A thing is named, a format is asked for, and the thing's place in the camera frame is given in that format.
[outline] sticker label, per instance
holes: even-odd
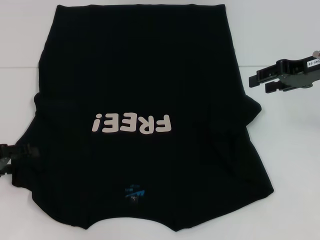
[[[306,63],[306,65],[308,66],[308,68],[313,67],[313,66],[316,66],[316,65],[319,65],[319,64],[320,64],[320,59],[314,59],[314,60],[308,61],[308,62]]]

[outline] black plastic clip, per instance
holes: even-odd
[[[269,94],[277,90],[308,89],[317,80],[320,80],[320,59],[310,56],[301,60],[282,59],[273,66],[258,70],[249,78],[249,87],[269,82],[265,84],[265,92]]]
[[[23,157],[37,158],[39,150],[36,147],[25,145],[7,145],[0,144],[0,177],[5,174],[12,174],[12,166],[8,164],[10,160],[16,160]]]

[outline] clothing tag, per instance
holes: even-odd
[[[145,190],[141,189],[140,185],[132,184],[124,189],[125,198],[129,199],[131,204],[138,204],[139,198],[143,198]]]

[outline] white background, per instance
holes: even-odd
[[[0,143],[14,144],[34,116],[37,65],[56,6],[138,3],[226,5],[244,88],[262,105],[248,130],[275,192],[179,232],[132,218],[103,220],[84,230],[51,219],[6,175],[0,178],[0,238],[320,240],[320,81],[310,89],[271,94],[263,85],[248,87],[257,70],[320,49],[319,0],[0,0]]]

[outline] black t-shirt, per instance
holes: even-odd
[[[12,184],[55,220],[174,231],[267,197],[224,5],[58,6]]]

